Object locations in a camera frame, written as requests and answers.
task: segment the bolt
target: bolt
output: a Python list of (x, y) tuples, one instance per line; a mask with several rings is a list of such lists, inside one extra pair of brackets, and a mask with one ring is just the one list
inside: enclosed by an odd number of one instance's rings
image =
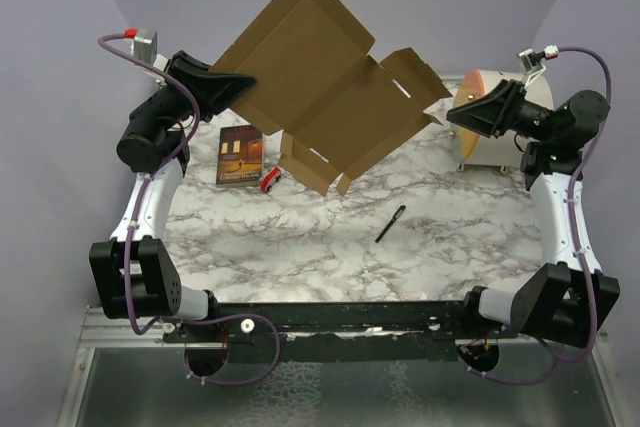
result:
[(253, 332), (254, 327), (255, 323), (251, 319), (244, 319), (240, 324), (240, 330), (242, 330), (242, 332), (244, 332), (245, 334)]
[(436, 317), (433, 316), (429, 317), (429, 323), (427, 324), (427, 326), (429, 327), (429, 330), (433, 332), (440, 330), (440, 322)]
[(172, 334), (173, 332), (175, 332), (175, 330), (176, 330), (176, 326), (171, 324), (171, 323), (167, 322), (167, 323), (162, 324), (162, 331), (165, 334)]

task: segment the black metal bar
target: black metal bar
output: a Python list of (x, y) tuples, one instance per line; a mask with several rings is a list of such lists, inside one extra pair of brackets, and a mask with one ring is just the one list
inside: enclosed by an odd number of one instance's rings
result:
[[(127, 318), (123, 268), (124, 242), (111, 239), (96, 242), (89, 252), (89, 263), (105, 315)], [(131, 275), (136, 314), (172, 317), (180, 307), (180, 275), (162, 240), (144, 238), (133, 242), (131, 259), (140, 263), (141, 274)]]
[[(344, 338), (336, 334), (313, 334), (309, 337), (280, 336), (280, 362), (371, 362), (418, 360), (452, 362), (457, 358), (452, 342), (433, 342), (424, 333)], [(191, 351), (205, 349), (187, 349)], [(206, 349), (219, 358), (216, 349)], [(227, 361), (238, 364), (269, 364), (275, 346), (271, 333), (252, 336), (250, 341), (230, 340)]]
[[(273, 322), (282, 334), (365, 334), (368, 329), (370, 333), (371, 328), (378, 328), (398, 334), (412, 333), (425, 342), (453, 342), (456, 339), (483, 337), (492, 328), (486, 322), (465, 322), (469, 314), (462, 301), (222, 303), (218, 304), (215, 317), (235, 314), (262, 315)], [(232, 343), (234, 338), (243, 338), (238, 322), (230, 323), (227, 327)], [(254, 335), (262, 333), (272, 335), (265, 325), (256, 322)], [(515, 337), (514, 334), (500, 336)], [(165, 335), (164, 341), (207, 343), (221, 342), (222, 338), (219, 326), (183, 324), (173, 333)], [(384, 336), (372, 337), (372, 342), (376, 343), (380, 338)]]

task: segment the red toy car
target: red toy car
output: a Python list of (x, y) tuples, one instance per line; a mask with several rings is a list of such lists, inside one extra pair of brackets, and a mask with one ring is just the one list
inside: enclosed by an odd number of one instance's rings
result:
[(271, 190), (271, 187), (273, 187), (276, 182), (280, 182), (281, 178), (282, 171), (278, 167), (276, 167), (264, 178), (264, 180), (262, 181), (262, 185), (260, 185), (260, 189), (264, 193), (268, 193)]

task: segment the black bracket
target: black bracket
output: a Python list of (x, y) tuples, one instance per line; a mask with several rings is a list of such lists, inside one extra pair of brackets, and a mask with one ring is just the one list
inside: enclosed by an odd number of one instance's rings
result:
[[(194, 96), (203, 122), (222, 113), (256, 83), (252, 75), (209, 72), (210, 68), (181, 50), (166, 69)], [(129, 115), (129, 125), (116, 147), (118, 157), (133, 172), (157, 172), (183, 138), (169, 129), (192, 112), (191, 102), (176, 87), (167, 84), (158, 89)]]
[[(601, 272), (591, 279), (600, 328), (620, 296), (620, 285)], [(511, 312), (515, 331), (573, 347), (587, 345), (590, 312), (584, 274), (564, 263), (543, 265), (518, 291)]]
[[(145, 238), (133, 242), (131, 260), (140, 264), (140, 274), (131, 274), (131, 291), (137, 317), (172, 317), (180, 308), (181, 283), (162, 240)], [(110, 319), (127, 318), (124, 295), (124, 242), (112, 239), (91, 246), (89, 263), (104, 314)]]
[[(517, 335), (500, 331), (497, 322), (471, 319), (462, 301), (220, 303), (214, 317), (235, 314), (262, 315), (273, 322), (280, 333), (282, 362), (455, 361), (457, 339)], [(220, 325), (182, 324), (165, 334), (164, 342), (222, 343), (228, 336), (229, 362), (270, 362), (271, 330), (256, 321), (254, 331), (246, 334), (239, 324), (231, 322), (225, 331)], [(367, 332), (371, 327), (381, 332)], [(210, 355), (220, 357), (216, 349)]]

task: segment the red connector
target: red connector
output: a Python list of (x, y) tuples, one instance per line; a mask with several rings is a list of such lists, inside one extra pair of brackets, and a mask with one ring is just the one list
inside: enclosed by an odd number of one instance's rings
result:
[(137, 33), (138, 33), (138, 29), (126, 29), (124, 31), (124, 38), (133, 39)]
[(544, 58), (546, 60), (553, 60), (556, 59), (558, 57), (558, 47), (555, 45), (547, 45), (544, 48)]

